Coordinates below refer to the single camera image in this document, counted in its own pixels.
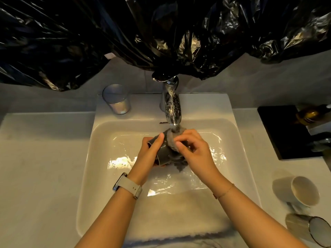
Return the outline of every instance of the faucet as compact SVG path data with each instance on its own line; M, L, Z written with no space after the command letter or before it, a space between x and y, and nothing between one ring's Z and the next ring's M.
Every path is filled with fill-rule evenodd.
M160 109L165 112L165 117L170 125L179 125L182 120L179 96L176 92L179 79L177 75L165 75L158 72L152 74L154 81L163 82L163 91Z

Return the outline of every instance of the mug handle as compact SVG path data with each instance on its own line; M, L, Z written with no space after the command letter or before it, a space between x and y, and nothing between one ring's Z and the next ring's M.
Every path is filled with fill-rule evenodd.
M310 207L303 204L291 204L294 211L298 214L310 215Z

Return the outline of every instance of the white mug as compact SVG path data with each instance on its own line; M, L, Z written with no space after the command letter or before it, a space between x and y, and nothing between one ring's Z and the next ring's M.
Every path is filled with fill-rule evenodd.
M331 226L320 217L288 214L285 219L287 229L296 237L331 247Z
M302 176L276 179L272 190L280 200L291 203L298 213L309 214L310 207L318 204L320 199L316 185Z

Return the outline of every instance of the white sink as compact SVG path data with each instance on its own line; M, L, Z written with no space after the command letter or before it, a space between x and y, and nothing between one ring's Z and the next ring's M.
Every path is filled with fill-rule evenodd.
M114 115L98 98L77 211L77 231L81 236L113 195L112 187L118 177L130 171L142 138L154 137L169 128L168 124L160 124L166 122L159 109L160 97L131 95L132 109L122 116ZM201 134L221 173L260 205L228 96L180 94L180 102L181 125ZM137 201L126 240L218 233L229 227L217 200L190 168L179 172L170 165L152 169Z

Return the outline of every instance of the countertop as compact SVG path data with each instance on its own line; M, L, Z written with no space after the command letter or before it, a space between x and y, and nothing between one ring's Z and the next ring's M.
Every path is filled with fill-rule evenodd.
M281 224L287 204L272 181L311 179L321 195L312 214L331 223L331 172L323 158L279 161L256 109L234 109L262 208ZM4 248L73 247L76 211L94 112L7 114L0 126L0 243ZM246 247L238 237L182 238L158 247ZM319 247L306 242L309 247Z

